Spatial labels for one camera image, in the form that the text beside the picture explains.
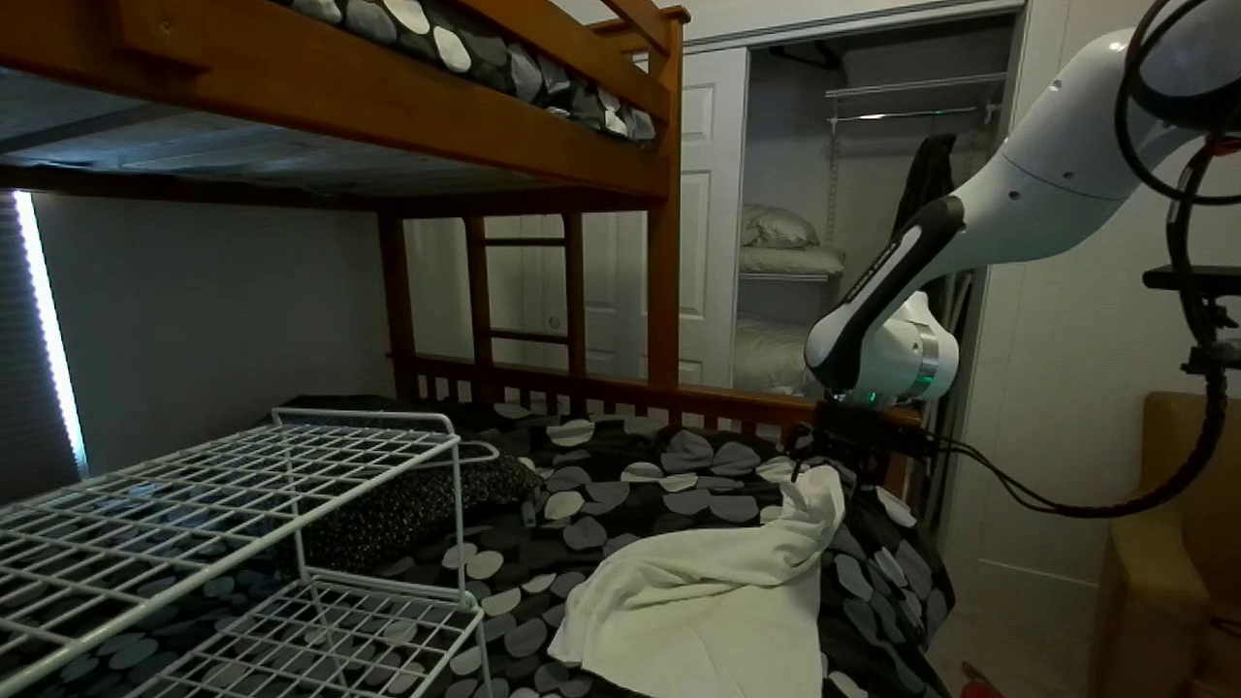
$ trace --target white shelf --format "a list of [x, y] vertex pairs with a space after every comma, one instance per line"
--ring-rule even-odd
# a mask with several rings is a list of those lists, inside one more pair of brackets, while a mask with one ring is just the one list
[[0, 509], [0, 694], [459, 445], [443, 415], [274, 420]]
[[307, 569], [134, 694], [428, 694], [482, 621], [469, 592]]

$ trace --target white wire rack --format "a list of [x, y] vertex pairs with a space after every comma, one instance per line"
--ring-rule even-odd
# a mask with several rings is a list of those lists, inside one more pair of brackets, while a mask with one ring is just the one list
[[134, 694], [428, 694], [482, 618], [448, 588], [307, 569]]
[[443, 415], [274, 410], [274, 427], [0, 509], [0, 694], [438, 455], [459, 467]]

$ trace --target white cloth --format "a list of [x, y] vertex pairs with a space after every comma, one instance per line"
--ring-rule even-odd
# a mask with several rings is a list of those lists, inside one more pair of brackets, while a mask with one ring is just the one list
[[845, 516], [835, 468], [765, 526], [640, 540], [568, 592], [552, 654], [650, 698], [818, 698], [818, 557]]

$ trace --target bunk bed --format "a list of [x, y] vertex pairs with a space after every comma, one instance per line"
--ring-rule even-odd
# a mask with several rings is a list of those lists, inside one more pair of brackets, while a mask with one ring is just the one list
[[[655, 8], [647, 0], [606, 0], [618, 19], [577, 25], [545, 0], [364, 0], [369, 19], [387, 10], [387, 25], [373, 29], [359, 16], [359, 0], [20, 0], [0, 8], [0, 189], [63, 189], [63, 193], [93, 193], [93, 198], [161, 198], [161, 200], [243, 200], [243, 204], [323, 204], [323, 209], [369, 209], [376, 212], [376, 238], [382, 251], [382, 299], [387, 299], [387, 339], [391, 339], [391, 374], [395, 399], [402, 405], [522, 405], [545, 407], [559, 415], [642, 415], [663, 424], [668, 431], [699, 427], [699, 431], [729, 431], [739, 445], [748, 440], [791, 441], [815, 424], [815, 407], [808, 399], [786, 396], [739, 396], [717, 387], [686, 387], [677, 384], [677, 92], [681, 92], [681, 8]], [[460, 53], [435, 60], [435, 49], [471, 49], [471, 41], [491, 41], [488, 36], [471, 36], [478, 29], [500, 32], [505, 48], [519, 41], [519, 53], [552, 66], [559, 80], [568, 72], [568, 102], [543, 102], [545, 92], [500, 92], [496, 72], [471, 72]], [[589, 238], [585, 212], [640, 209], [647, 212], [647, 379], [601, 379], [585, 378], [585, 281], [580, 281], [580, 242]], [[488, 268], [484, 248], [488, 219], [512, 212], [554, 212], [561, 219], [561, 238], [531, 242], [531, 243], [561, 243], [565, 248], [565, 306], [568, 330], [565, 339], [545, 332], [512, 332], [488, 322]], [[460, 219], [469, 238], [469, 304], [471, 304], [471, 361], [443, 361], [413, 352], [413, 314], [411, 314], [411, 255], [408, 255], [408, 220], [420, 219]], [[565, 344], [565, 374], [534, 374], [491, 361], [491, 343], [559, 343]], [[355, 415], [328, 424], [325, 431], [351, 436]], [[153, 458], [151, 467], [134, 467], [133, 480], [100, 477], [100, 493], [120, 498], [120, 503], [153, 516], [151, 526], [168, 536], [151, 509], [151, 484], [144, 473], [168, 473], [174, 467], [196, 467], [196, 458], [222, 460], [210, 468], [210, 489], [222, 489], [236, 477], [227, 467], [227, 449], [256, 449], [259, 460], [243, 458], [243, 467], [265, 467], [265, 477], [280, 473], [280, 431], [226, 440], [212, 445], [192, 445], [185, 455]], [[369, 455], [364, 480], [347, 480], [344, 499], [359, 499], [373, 493], [387, 493], [402, 473], [455, 455], [459, 436], [447, 427], [429, 445], [413, 455], [413, 460], [400, 460], [391, 473], [387, 458]], [[447, 480], [455, 499], [455, 546], [460, 546], [460, 468], [448, 468]], [[298, 531], [309, 520], [328, 512], [344, 512], [344, 499], [332, 498], [309, 516], [298, 512], [285, 525], [274, 525], [259, 536], [259, 546], [280, 536]], [[42, 498], [31, 509], [14, 509], [14, 520], [31, 520], [20, 544], [35, 544], [42, 525], [59, 516], [76, 516], [89, 503], [89, 489], [73, 489], [68, 498]], [[855, 499], [855, 520], [883, 520], [883, 499]], [[852, 540], [843, 553], [862, 557], [890, 557], [927, 553], [927, 540], [915, 526], [883, 525], [883, 540]], [[210, 564], [210, 575], [239, 566], [236, 553]], [[191, 569], [169, 588], [151, 588], [153, 600], [169, 600], [191, 592], [210, 577], [206, 569]], [[939, 592], [939, 621], [949, 604], [949, 587], [943, 580], [943, 566], [927, 566], [923, 580]], [[151, 694], [179, 690], [210, 690], [210, 680], [243, 694], [243, 684], [227, 674], [232, 645], [248, 645], [248, 631], [265, 626], [283, 626], [283, 609], [309, 611], [323, 609], [323, 597], [342, 600], [342, 611], [355, 609], [411, 609], [400, 588], [380, 588], [380, 597], [355, 597], [355, 577], [347, 575], [309, 575], [307, 588], [291, 604], [259, 604], [269, 618], [259, 626], [227, 626], [227, 645], [222, 646], [217, 671], [191, 659], [185, 680], [153, 684]], [[42, 654], [31, 659], [35, 671], [2, 662], [0, 690], [35, 685], [53, 674], [68, 654], [89, 653], [104, 641], [104, 631], [133, 627], [134, 621], [159, 618], [151, 600], [139, 600], [133, 611], [120, 611], [104, 627], [93, 627], [67, 646], [37, 635]], [[923, 621], [890, 621], [903, 627], [903, 641], [929, 631], [929, 597], [923, 600]], [[464, 604], [443, 618], [438, 627], [455, 626], [455, 641], [447, 646], [424, 645], [435, 654], [435, 671], [447, 671], [455, 653], [460, 653], [469, 631], [482, 631], [482, 609]], [[866, 635], [845, 621], [845, 604], [824, 611], [821, 631], [835, 641], [835, 653], [849, 654]], [[347, 645], [347, 662], [364, 653], [359, 626]], [[0, 645], [10, 641], [10, 627], [0, 611]], [[307, 653], [307, 641], [283, 641], [283, 653]], [[883, 684], [890, 674], [897, 653], [886, 653], [874, 671]], [[420, 685], [429, 666], [369, 666], [382, 671], [376, 685], [402, 690]]]

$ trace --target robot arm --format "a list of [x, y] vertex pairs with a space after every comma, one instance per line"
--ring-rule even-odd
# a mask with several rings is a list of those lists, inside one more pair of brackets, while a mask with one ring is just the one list
[[[1145, 163], [1201, 137], [1241, 92], [1241, 0], [1206, 0], [1140, 71], [1127, 133]], [[923, 282], [1082, 243], [1135, 189], [1111, 137], [1127, 32], [1082, 48], [1004, 146], [927, 204], [808, 339], [808, 366], [843, 405], [939, 399], [959, 343], [929, 318]]]

